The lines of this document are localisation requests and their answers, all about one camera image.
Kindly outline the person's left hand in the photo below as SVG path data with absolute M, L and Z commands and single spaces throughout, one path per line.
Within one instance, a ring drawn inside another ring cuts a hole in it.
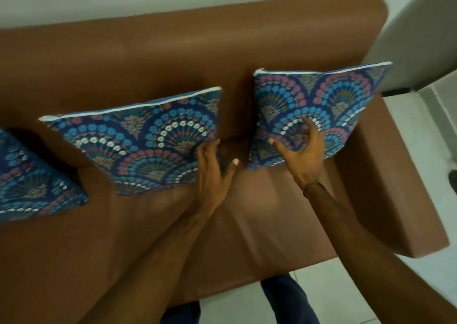
M 221 177 L 223 175 L 216 151 L 220 139 L 204 142 L 197 147 L 197 201 L 198 208 L 207 217 L 212 216 L 214 211 L 226 199 L 229 189 L 223 189 Z

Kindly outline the person's right hand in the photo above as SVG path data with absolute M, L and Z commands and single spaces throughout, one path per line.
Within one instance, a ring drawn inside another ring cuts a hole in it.
M 305 192 L 320 182 L 324 160 L 324 139 L 311 119 L 302 117 L 302 121 L 308 125 L 308 133 L 304 135 L 306 146 L 300 151 L 294 151 L 293 159 L 285 164 L 295 183 Z

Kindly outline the blue patterned cushion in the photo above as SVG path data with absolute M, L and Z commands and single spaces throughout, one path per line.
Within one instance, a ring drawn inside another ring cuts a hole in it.
M 68 175 L 0 129 L 0 224 L 82 207 L 88 200 Z
M 258 119 L 247 169 L 284 161 L 269 144 L 270 138 L 289 150 L 303 149 L 302 133 L 308 126 L 302 117 L 311 119 L 323 134 L 324 158 L 335 156 L 391 66 L 387 61 L 329 72 L 257 69 L 253 83 Z
M 39 118 L 122 196 L 192 184 L 196 148 L 215 136 L 219 86 L 117 108 Z

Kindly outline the person's right forearm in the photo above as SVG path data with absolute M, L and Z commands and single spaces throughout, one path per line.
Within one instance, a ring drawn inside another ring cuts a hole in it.
M 457 308 L 363 228 L 320 183 L 303 195 L 382 324 L 457 324 Z

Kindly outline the person's left forearm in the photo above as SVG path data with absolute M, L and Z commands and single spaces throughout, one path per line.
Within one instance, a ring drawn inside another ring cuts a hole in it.
M 187 209 L 78 324 L 158 324 L 198 236 L 218 206 L 197 202 Z

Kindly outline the person's right leg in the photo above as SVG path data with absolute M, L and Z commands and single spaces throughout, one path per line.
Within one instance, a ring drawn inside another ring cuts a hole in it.
M 320 324 L 304 290 L 289 273 L 260 282 L 277 324 Z

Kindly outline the person's leg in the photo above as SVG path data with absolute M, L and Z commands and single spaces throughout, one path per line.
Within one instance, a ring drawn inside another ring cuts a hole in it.
M 201 307 L 199 301 L 167 309 L 159 324 L 199 324 Z
M 277 324 L 320 324 L 304 290 L 289 273 L 260 282 Z

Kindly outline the brown leather sofa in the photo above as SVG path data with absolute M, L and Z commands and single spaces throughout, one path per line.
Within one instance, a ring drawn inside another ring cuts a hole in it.
M 362 62 L 387 18 L 383 0 L 267 0 L 0 30 L 0 128 L 21 130 L 77 168 L 88 203 L 0 224 L 0 324 L 75 324 L 186 210 L 192 186 L 119 196 L 112 181 L 38 120 L 222 87 L 223 164 L 246 165 L 256 69 Z M 380 94 L 324 186 L 393 252 L 449 246 L 441 219 Z M 206 224 L 169 306 L 336 257 L 284 165 L 238 170 Z

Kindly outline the person's left leg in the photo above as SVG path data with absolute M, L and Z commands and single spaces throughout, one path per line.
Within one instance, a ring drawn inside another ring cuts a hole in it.
M 159 324 L 199 324 L 201 307 L 199 301 L 167 309 Z

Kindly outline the white door panel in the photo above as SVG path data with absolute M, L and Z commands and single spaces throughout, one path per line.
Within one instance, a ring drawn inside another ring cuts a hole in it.
M 392 61 L 381 92 L 424 86 L 457 69 L 457 0 L 384 0 L 388 17 L 365 63 Z

